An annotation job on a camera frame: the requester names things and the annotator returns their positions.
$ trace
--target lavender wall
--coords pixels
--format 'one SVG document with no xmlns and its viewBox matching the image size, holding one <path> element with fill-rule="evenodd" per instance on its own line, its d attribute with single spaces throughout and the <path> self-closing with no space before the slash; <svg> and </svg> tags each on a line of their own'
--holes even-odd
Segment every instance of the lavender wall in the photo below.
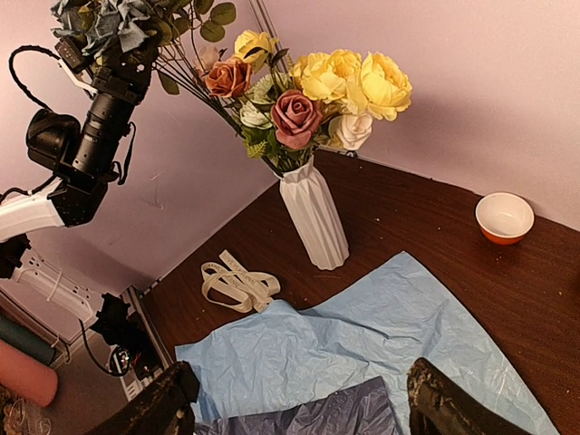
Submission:
<svg viewBox="0 0 580 435">
<path fill-rule="evenodd" d="M 228 44 L 242 29 L 255 27 L 247 2 L 236 3 L 238 20 L 235 28 L 228 28 Z M 22 44 L 54 46 L 52 4 L 53 0 L 3 2 L 0 190 L 13 185 L 30 188 L 50 175 L 26 157 L 24 135 L 37 106 L 13 84 L 7 61 Z M 16 68 L 31 91 L 55 111 L 84 120 L 89 100 L 53 61 L 26 53 Z M 157 78 L 133 120 L 139 130 L 127 184 L 111 186 L 90 225 L 31 234 L 46 260 L 100 292 L 120 293 L 130 284 L 147 286 L 167 274 L 274 182 L 260 161 L 246 157 L 241 142 L 217 115 L 188 94 L 169 97 Z M 120 157 L 127 145 L 122 143 Z M 0 286 L 64 337 L 78 332 L 74 318 L 28 288 L 6 281 Z"/>
<path fill-rule="evenodd" d="M 486 194 L 516 192 L 580 229 L 580 3 L 267 1 L 294 56 L 392 57 L 412 106 L 361 155 Z"/>
</svg>

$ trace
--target black cable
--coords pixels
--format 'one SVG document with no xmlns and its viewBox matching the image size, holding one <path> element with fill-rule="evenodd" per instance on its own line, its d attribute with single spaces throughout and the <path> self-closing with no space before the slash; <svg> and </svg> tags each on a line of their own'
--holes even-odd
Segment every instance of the black cable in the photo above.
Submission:
<svg viewBox="0 0 580 435">
<path fill-rule="evenodd" d="M 119 181 L 117 182 L 119 186 L 125 184 L 127 177 L 129 176 L 129 165 L 131 164 L 131 157 L 133 155 L 133 144 L 135 142 L 135 136 L 137 135 L 137 126 L 135 125 L 135 122 L 131 121 L 129 125 L 133 128 L 133 137 L 130 139 L 130 145 L 127 150 L 127 156 L 125 156 L 123 169 L 121 169 L 121 164 L 117 160 L 112 163 L 117 172 L 119 172 Z"/>
<path fill-rule="evenodd" d="M 115 378 L 122 378 L 123 376 L 125 376 L 128 372 L 129 372 L 129 367 L 131 367 L 130 365 L 128 366 L 127 370 L 121 373 L 115 373 L 115 372 L 110 372 L 107 369 L 105 369 L 98 361 L 97 359 L 94 357 L 94 355 L 91 352 L 91 348 L 89 347 L 89 342 L 87 341 L 87 333 L 84 330 L 84 324 L 82 324 L 82 321 L 79 320 L 79 323 L 81 324 L 81 331 L 82 331 L 82 340 L 84 341 L 84 347 L 87 350 L 87 353 L 89 354 L 89 356 L 92 359 L 92 362 L 99 367 L 99 369 L 101 369 L 102 372 L 105 372 L 106 374 L 108 374 L 109 376 L 113 376 Z"/>
<path fill-rule="evenodd" d="M 43 184 L 41 184 L 40 186 L 37 186 L 37 187 L 33 188 L 30 192 L 27 191 L 27 190 L 24 190 L 23 188 L 10 188 L 6 192 L 4 192 L 2 195 L 0 195 L 0 204 L 2 204 L 6 200 L 6 198 L 8 197 L 8 195 L 10 195 L 11 193 L 19 193 L 20 195 L 24 195 L 24 196 L 27 196 L 27 197 L 29 197 L 31 195 L 31 192 L 32 192 L 32 194 L 38 193 L 42 189 L 44 189 L 46 186 L 48 186 L 49 184 L 51 184 L 55 179 L 56 179 L 56 176 L 52 175 Z"/>
<path fill-rule="evenodd" d="M 48 107 L 48 105 L 46 103 L 40 101 L 30 91 L 28 91 L 28 88 L 26 87 L 26 85 L 24 85 L 24 83 L 22 83 L 20 81 L 20 79 L 18 78 L 18 76 L 16 75 L 15 57 L 17 54 L 22 53 L 22 52 L 38 52 L 38 53 L 46 54 L 47 56 L 50 56 L 53 59 L 56 59 L 57 61 L 59 61 L 61 58 L 58 57 L 56 54 L 54 54 L 52 51 L 50 51 L 48 48 L 39 47 L 38 45 L 23 45 L 22 47 L 18 47 L 16 50 L 14 50 L 12 52 L 12 54 L 10 54 L 10 59 L 8 60 L 8 68 L 10 69 L 10 74 L 12 75 L 12 79 L 16 82 L 16 84 L 22 90 L 22 92 L 24 92 L 28 98 L 30 98 L 33 102 L 35 102 L 39 106 L 44 107 L 48 111 L 52 111 L 51 108 Z"/>
<path fill-rule="evenodd" d="M 37 187 L 33 188 L 33 190 L 32 190 L 33 194 L 40 192 L 44 188 L 47 188 L 48 185 L 51 184 L 55 180 L 56 180 L 56 176 L 55 175 L 52 175 L 43 184 L 41 184 L 40 186 L 37 186 Z"/>
</svg>

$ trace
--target white flower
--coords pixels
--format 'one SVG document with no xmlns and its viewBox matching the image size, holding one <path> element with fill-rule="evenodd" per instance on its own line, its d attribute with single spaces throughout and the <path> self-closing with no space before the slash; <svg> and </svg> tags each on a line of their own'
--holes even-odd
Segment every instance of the white flower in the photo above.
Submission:
<svg viewBox="0 0 580 435">
<path fill-rule="evenodd" d="M 219 61 L 219 50 L 214 46 L 204 45 L 199 49 L 199 59 L 197 56 L 193 57 L 193 66 L 203 73 L 208 72 L 214 66 L 214 63 Z"/>
<path fill-rule="evenodd" d="M 281 73 L 277 79 L 278 81 L 282 79 L 282 86 L 285 89 L 288 89 L 288 86 L 290 85 L 290 77 L 288 77 L 288 74 Z M 267 74 L 262 77 L 254 86 L 248 89 L 245 96 L 255 104 L 274 104 L 276 101 L 268 96 L 268 91 L 270 91 L 272 86 L 274 86 L 272 74 Z"/>
<path fill-rule="evenodd" d="M 372 133 L 372 116 L 342 115 L 330 121 L 331 137 L 338 139 L 346 150 L 357 151 Z"/>
<path fill-rule="evenodd" d="M 246 127 L 252 129 L 267 130 L 272 127 L 270 119 L 261 112 L 251 101 L 242 106 L 239 111 L 239 119 Z"/>
</svg>

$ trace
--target white vase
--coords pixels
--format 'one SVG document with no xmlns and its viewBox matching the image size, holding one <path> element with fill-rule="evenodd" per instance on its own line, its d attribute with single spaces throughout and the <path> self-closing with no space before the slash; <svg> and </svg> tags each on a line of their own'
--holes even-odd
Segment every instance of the white vase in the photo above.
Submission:
<svg viewBox="0 0 580 435">
<path fill-rule="evenodd" d="M 333 270 L 349 255 L 343 224 L 326 180 L 311 158 L 280 179 L 280 194 L 313 265 Z"/>
</svg>

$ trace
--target light blue plastic bag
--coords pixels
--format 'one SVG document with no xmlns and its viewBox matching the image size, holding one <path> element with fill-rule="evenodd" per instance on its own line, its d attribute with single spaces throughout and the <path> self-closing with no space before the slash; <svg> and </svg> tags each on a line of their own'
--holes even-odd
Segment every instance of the light blue plastic bag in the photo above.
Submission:
<svg viewBox="0 0 580 435">
<path fill-rule="evenodd" d="M 202 421 L 285 410 L 380 375 L 410 433 L 407 371 L 424 356 L 522 429 L 557 433 L 488 334 L 407 253 L 317 307 L 297 312 L 274 301 L 176 354 L 201 382 L 194 412 Z"/>
</svg>

